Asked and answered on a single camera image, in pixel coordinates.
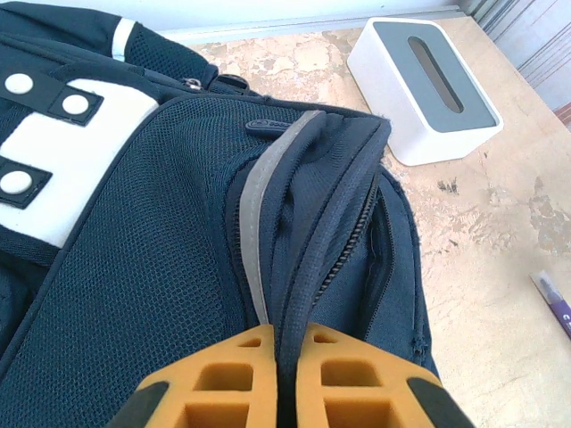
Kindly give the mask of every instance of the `tissue box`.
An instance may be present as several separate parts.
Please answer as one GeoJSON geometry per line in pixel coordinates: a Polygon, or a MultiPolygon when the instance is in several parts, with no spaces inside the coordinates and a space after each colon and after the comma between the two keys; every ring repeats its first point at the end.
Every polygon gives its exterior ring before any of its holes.
{"type": "Polygon", "coordinates": [[[503,120],[444,30],[430,21],[373,18],[347,65],[371,111],[393,126],[405,165],[463,158],[503,120]]]}

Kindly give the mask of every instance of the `backpack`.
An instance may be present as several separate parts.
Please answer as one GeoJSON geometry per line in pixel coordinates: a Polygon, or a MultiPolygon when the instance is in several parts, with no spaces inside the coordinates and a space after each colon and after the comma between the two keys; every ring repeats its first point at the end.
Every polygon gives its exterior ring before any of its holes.
{"type": "Polygon", "coordinates": [[[108,13],[0,4],[0,425],[103,426],[151,372],[309,322],[436,374],[386,119],[280,101],[108,13]]]}

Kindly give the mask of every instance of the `purple pen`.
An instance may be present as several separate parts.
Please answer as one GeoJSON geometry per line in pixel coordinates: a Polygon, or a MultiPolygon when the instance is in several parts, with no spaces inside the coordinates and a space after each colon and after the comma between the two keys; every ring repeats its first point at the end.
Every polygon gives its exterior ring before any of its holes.
{"type": "Polygon", "coordinates": [[[550,305],[551,312],[553,312],[563,330],[571,339],[571,308],[563,299],[559,289],[544,270],[539,274],[531,274],[531,277],[547,304],[550,305]]]}

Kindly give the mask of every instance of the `marble surface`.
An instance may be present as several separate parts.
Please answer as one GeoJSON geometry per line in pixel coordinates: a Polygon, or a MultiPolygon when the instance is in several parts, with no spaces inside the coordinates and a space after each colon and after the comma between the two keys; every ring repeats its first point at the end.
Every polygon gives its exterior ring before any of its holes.
{"type": "MultiPolygon", "coordinates": [[[[571,134],[471,19],[439,23],[505,128],[463,160],[383,159],[418,222],[434,357],[477,426],[566,427],[571,342],[528,275],[546,269],[571,300],[571,134]]],[[[359,34],[192,47],[260,93],[366,111],[345,65],[359,34]]]]}

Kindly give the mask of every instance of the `white snap button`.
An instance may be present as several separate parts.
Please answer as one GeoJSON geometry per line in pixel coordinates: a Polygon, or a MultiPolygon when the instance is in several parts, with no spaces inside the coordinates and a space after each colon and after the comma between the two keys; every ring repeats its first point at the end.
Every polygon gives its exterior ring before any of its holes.
{"type": "Polygon", "coordinates": [[[27,74],[16,73],[8,76],[4,82],[4,86],[8,92],[12,92],[16,95],[27,94],[34,87],[34,80],[27,74]]]}
{"type": "Polygon", "coordinates": [[[8,194],[26,192],[32,186],[32,177],[24,171],[12,171],[0,178],[0,189],[8,194]]]}
{"type": "Polygon", "coordinates": [[[85,96],[70,95],[63,100],[62,107],[69,114],[81,114],[89,108],[89,101],[85,96]]]}

